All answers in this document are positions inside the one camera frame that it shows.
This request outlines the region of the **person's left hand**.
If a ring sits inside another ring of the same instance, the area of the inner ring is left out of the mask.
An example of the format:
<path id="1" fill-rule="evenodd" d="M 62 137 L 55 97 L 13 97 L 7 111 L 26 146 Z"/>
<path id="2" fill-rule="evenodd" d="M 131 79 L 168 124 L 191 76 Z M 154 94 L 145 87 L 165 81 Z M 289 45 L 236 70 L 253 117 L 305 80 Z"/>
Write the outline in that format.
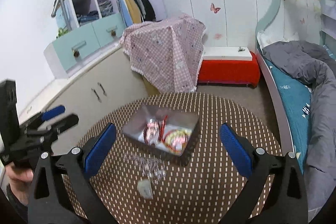
<path id="1" fill-rule="evenodd" d="M 12 162 L 6 166 L 6 174 L 9 178 L 9 185 L 14 196 L 23 205 L 28 205 L 29 187 L 34 178 L 33 170 L 18 168 Z"/>

